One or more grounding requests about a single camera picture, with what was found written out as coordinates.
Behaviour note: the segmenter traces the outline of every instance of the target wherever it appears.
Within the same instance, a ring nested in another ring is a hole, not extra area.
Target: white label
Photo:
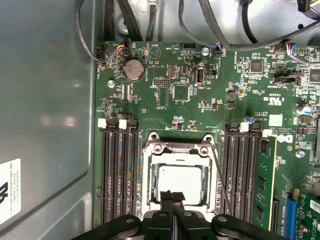
[[[0,224],[21,211],[20,158],[0,164]]]
[[[269,115],[269,126],[270,127],[282,127],[282,115],[275,115],[275,114],[270,114]]]
[[[315,201],[311,200],[310,201],[310,208],[312,208],[313,210],[315,210],[316,212],[318,212],[320,214],[320,204],[318,204]]]

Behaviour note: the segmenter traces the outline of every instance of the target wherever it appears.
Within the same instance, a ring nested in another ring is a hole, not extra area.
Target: sticker label
[[[0,164],[0,224],[21,211],[20,158]]]
[[[320,214],[320,204],[316,203],[315,201],[311,200],[310,201],[310,208],[315,210]]]

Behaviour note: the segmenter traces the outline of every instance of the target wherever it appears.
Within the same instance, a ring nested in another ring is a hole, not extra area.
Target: gray cable
[[[81,22],[80,22],[80,10],[81,10],[81,7],[83,5],[85,0],[80,0],[78,2],[78,4],[76,5],[76,12],[75,12],[75,26],[76,26],[76,31],[78,32],[79,34],[79,38],[81,40],[81,43],[82,43],[82,46],[84,48],[84,50],[86,51],[86,53],[93,59],[95,60],[96,62],[98,63],[102,63],[102,64],[105,64],[107,62],[109,62],[118,52],[118,49],[115,49],[106,59],[100,59],[100,58],[97,58],[89,49],[88,45],[87,45],[87,42],[85,40],[85,36],[84,36],[84,33],[82,31],[82,27],[81,27]]]
[[[213,152],[213,158],[214,158],[214,162],[215,162],[215,166],[216,166],[216,170],[218,172],[218,176],[219,176],[219,179],[220,179],[220,183],[221,183],[221,188],[222,188],[222,195],[223,195],[223,198],[225,200],[225,203],[226,203],[226,208],[229,212],[229,215],[232,215],[231,213],[231,207],[230,207],[230,202],[229,202],[229,199],[228,199],[228,194],[227,194],[227,189],[226,189],[226,185],[223,181],[223,178],[222,178],[222,173],[221,173],[221,169],[220,169],[220,166],[219,166],[219,160],[218,160],[218,157],[216,155],[216,147],[211,147],[212,148],[212,152]]]
[[[315,21],[314,23],[312,23],[304,28],[301,28],[297,31],[294,31],[294,32],[289,33],[287,35],[284,35],[284,36],[281,36],[281,37],[278,37],[275,39],[267,40],[264,42],[253,43],[253,44],[230,44],[227,41],[227,39],[225,38],[225,36],[223,35],[223,33],[218,25],[217,19],[212,11],[209,0],[198,0],[198,1],[201,6],[201,9],[202,9],[203,16],[204,16],[209,28],[211,29],[211,31],[214,34],[216,34],[217,38],[222,43],[222,45],[225,47],[225,49],[227,49],[229,51],[245,52],[245,51],[253,51],[253,50],[257,50],[257,49],[261,49],[261,48],[265,48],[265,47],[269,47],[269,46],[275,46],[280,43],[287,42],[289,40],[297,38],[297,37],[309,32],[309,31],[311,31],[312,29],[315,29],[320,26],[320,21]]]
[[[207,46],[207,47],[211,47],[211,48],[215,48],[216,44],[213,43],[208,43],[208,42],[204,42],[201,41],[199,39],[197,39],[186,27],[184,20],[183,20],[183,15],[184,15],[184,8],[185,8],[185,2],[184,0],[180,0],[179,1],[179,11],[178,11],[178,15],[179,15],[179,25],[180,28],[182,29],[182,31],[184,32],[184,34],[191,39],[192,41],[196,42],[197,44],[201,44],[203,46]]]
[[[314,61],[305,61],[305,60],[302,60],[300,58],[298,58],[297,56],[294,56],[292,54],[289,55],[289,58],[297,61],[298,63],[301,63],[301,64],[306,64],[306,65],[320,65],[320,61],[317,61],[317,62],[314,62]]]

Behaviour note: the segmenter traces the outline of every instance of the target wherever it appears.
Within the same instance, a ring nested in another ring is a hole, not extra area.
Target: wire connector
[[[149,5],[155,5],[155,10],[158,11],[158,0],[148,0]]]
[[[245,4],[252,4],[253,0],[240,0],[239,4],[241,7],[243,7]]]

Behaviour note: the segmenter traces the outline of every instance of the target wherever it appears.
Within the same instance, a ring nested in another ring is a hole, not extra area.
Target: gray metal wall
[[[89,44],[102,33],[93,21],[102,22],[101,6],[83,5]],[[75,7],[0,2],[0,164],[21,158],[22,203],[0,225],[1,240],[71,239],[92,227],[96,71],[75,31]]]

